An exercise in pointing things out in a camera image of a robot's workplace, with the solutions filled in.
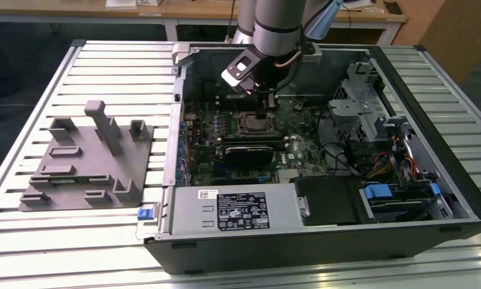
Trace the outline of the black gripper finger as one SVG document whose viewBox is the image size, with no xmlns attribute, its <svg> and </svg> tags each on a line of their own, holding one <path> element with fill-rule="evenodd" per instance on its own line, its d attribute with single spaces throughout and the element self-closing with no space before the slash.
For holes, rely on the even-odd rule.
<svg viewBox="0 0 481 289">
<path fill-rule="evenodd" d="M 256 102 L 256 118 L 264 119 L 268 112 L 276 110 L 276 100 L 273 93 L 263 93 L 257 95 Z"/>
</svg>

